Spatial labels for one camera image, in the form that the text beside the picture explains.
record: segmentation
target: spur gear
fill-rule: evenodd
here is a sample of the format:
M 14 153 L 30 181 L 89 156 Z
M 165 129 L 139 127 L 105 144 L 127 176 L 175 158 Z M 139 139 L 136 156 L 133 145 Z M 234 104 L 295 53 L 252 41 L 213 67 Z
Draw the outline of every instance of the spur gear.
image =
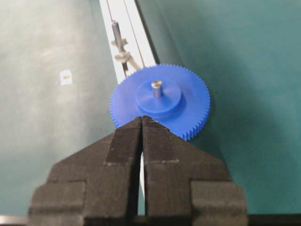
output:
M 197 135 L 210 109 L 207 86 L 194 72 L 177 65 L 145 67 L 124 79 L 110 100 L 116 128 L 147 115 L 184 140 Z

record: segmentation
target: metal pin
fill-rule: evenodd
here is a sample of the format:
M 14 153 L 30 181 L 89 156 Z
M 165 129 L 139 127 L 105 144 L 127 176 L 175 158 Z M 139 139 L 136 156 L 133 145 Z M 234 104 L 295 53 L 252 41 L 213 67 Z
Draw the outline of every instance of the metal pin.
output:
M 112 23 L 112 29 L 113 29 L 115 43 L 116 43 L 116 46 L 118 48 L 118 51 L 119 52 L 124 52 L 125 50 L 123 48 L 123 43 L 122 43 L 122 38 L 121 38 L 121 33 L 120 33 L 118 22 L 114 21 Z
M 160 98 L 163 96 L 162 84 L 163 83 L 160 80 L 155 80 L 151 83 L 152 93 L 155 98 Z

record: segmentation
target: plastic gear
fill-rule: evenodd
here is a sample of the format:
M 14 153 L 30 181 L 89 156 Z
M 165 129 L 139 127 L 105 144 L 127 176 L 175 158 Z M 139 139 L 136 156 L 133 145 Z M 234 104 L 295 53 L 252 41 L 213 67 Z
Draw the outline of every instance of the plastic gear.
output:
M 163 97 L 152 95 L 151 82 L 163 81 Z M 116 128 L 147 115 L 184 140 L 196 136 L 210 109 L 207 86 L 194 72 L 177 65 L 145 67 L 124 79 L 110 100 Z

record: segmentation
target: teal surface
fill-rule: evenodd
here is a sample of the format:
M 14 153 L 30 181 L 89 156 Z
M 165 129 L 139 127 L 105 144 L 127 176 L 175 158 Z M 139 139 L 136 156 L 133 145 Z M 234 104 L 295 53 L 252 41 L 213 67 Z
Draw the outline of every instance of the teal surface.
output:
M 117 79 L 99 0 L 1 0 L 0 21 L 0 215 L 26 214 L 54 163 L 114 131 Z
M 191 141 L 229 167 L 248 212 L 301 213 L 301 1 L 139 1 L 161 63 L 207 83 Z

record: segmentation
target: small label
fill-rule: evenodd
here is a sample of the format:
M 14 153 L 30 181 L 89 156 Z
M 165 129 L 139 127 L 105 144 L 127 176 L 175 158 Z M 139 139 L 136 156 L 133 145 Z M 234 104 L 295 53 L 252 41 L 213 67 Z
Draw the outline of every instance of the small label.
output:
M 61 86 L 72 84 L 72 74 L 70 70 L 60 72 Z

